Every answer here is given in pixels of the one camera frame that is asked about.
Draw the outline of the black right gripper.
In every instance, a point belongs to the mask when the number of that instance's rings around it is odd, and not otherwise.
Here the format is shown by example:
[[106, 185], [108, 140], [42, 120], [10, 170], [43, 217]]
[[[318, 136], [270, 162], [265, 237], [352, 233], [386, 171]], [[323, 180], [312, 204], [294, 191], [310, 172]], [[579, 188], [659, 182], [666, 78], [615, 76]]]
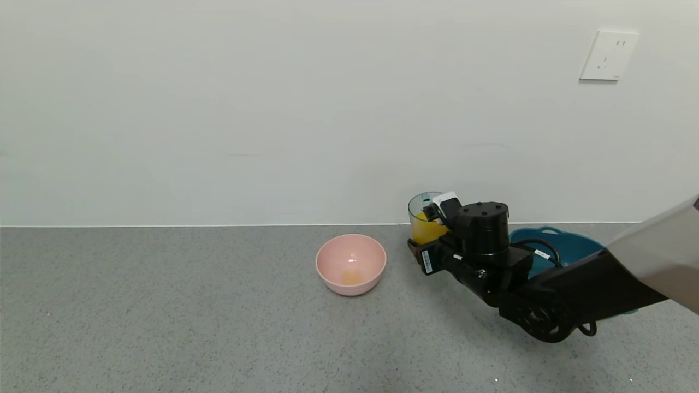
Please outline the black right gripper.
[[452, 276], [464, 276], [464, 237], [447, 232], [437, 240], [425, 244], [407, 239], [407, 246], [426, 276], [442, 271], [449, 272]]

